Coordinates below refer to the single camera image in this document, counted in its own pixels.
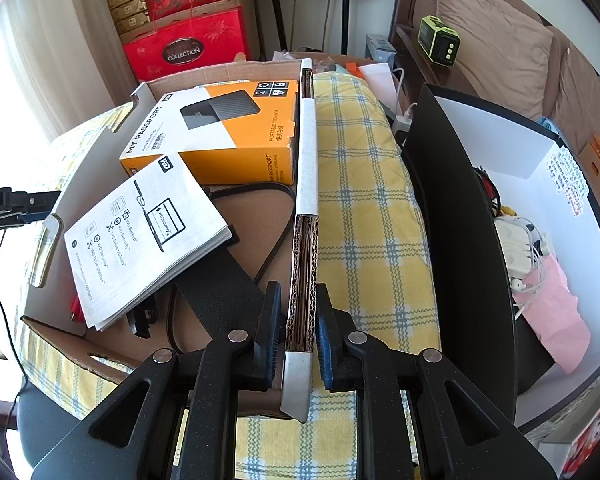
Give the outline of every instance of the sofa armrest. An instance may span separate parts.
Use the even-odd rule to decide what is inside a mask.
[[[404,69],[405,90],[410,102],[416,102],[422,83],[458,90],[468,95],[478,96],[474,87],[457,66],[446,67],[433,63],[418,43],[418,33],[414,28],[396,27],[398,67]]]

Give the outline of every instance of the silver screw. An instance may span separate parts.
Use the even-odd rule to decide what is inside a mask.
[[[154,361],[158,364],[168,363],[169,361],[171,361],[172,357],[173,352],[168,348],[162,348],[154,353]]]
[[[368,337],[364,332],[360,332],[356,330],[355,332],[351,332],[349,334],[349,341],[351,341],[354,345],[362,345],[362,343],[366,343]]]
[[[236,330],[231,330],[231,332],[229,332],[229,341],[231,341],[232,343],[241,343],[245,341],[248,337],[249,334],[247,333],[247,331],[242,330],[240,328],[237,328]]]
[[[428,363],[439,363],[442,361],[442,354],[440,350],[436,350],[435,348],[427,348],[423,353],[422,357]]]

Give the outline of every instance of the open black box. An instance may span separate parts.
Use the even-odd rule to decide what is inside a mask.
[[[402,158],[426,223],[443,352],[526,433],[600,374],[600,208],[593,193],[574,216],[546,175],[559,136],[506,108],[424,85]],[[515,308],[490,204],[473,169],[483,166],[502,203],[531,218],[554,245],[591,332],[567,375]],[[518,395],[519,383],[526,383]]]

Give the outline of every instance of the orange and white box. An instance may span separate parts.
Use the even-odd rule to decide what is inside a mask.
[[[162,96],[120,155],[134,174],[177,151],[200,184],[292,184],[298,82],[237,82]]]

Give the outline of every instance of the small gray box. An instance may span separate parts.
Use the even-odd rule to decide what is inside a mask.
[[[394,69],[395,49],[386,36],[367,34],[365,57],[380,63],[388,63],[389,69]]]

